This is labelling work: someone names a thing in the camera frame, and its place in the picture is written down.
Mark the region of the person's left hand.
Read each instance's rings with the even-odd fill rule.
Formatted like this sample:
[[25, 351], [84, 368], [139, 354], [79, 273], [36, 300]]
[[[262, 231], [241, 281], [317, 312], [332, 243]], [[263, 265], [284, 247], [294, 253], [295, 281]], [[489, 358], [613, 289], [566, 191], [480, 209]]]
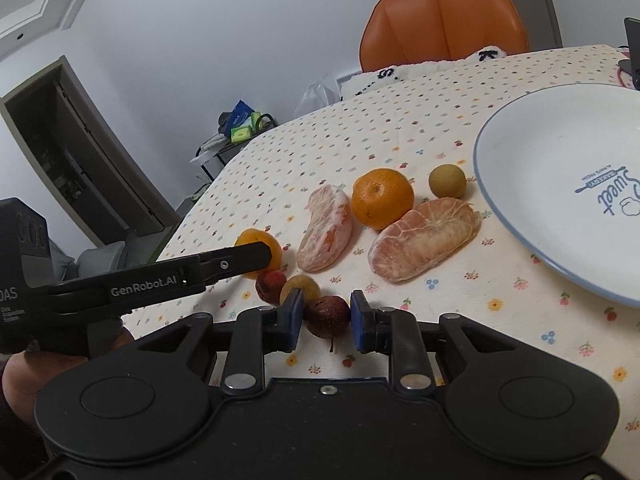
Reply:
[[2, 392], [12, 412], [35, 426], [34, 405], [40, 391], [55, 377], [88, 362], [85, 356], [26, 350], [10, 356], [2, 373]]

